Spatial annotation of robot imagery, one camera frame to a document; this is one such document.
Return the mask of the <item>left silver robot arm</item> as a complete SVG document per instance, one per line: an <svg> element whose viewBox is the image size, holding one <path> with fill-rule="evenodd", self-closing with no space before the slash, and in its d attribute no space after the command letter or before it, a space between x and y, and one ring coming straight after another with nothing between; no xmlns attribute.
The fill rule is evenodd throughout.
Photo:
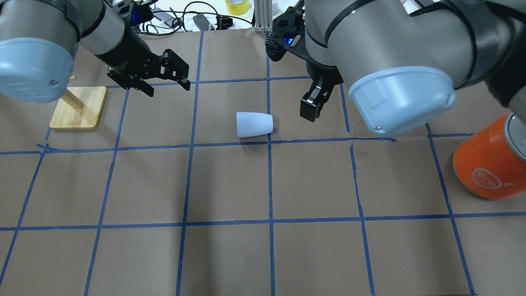
<svg viewBox="0 0 526 296"><path fill-rule="evenodd" d="M124 89L148 96L147 79L177 82L190 90L189 65L173 50L153 53L137 27L153 18L152 0L2 0L0 91L21 101L62 97L79 44L107 66Z"/></svg>

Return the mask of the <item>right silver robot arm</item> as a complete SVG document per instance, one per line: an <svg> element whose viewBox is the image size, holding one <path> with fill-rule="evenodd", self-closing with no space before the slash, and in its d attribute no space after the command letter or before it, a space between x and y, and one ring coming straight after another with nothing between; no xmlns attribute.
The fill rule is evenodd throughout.
<svg viewBox="0 0 526 296"><path fill-rule="evenodd" d="M305 28L308 53L338 70L376 135L435 120L482 81L525 120L524 0L440 0L412 15L402 0L306 0Z"/></svg>

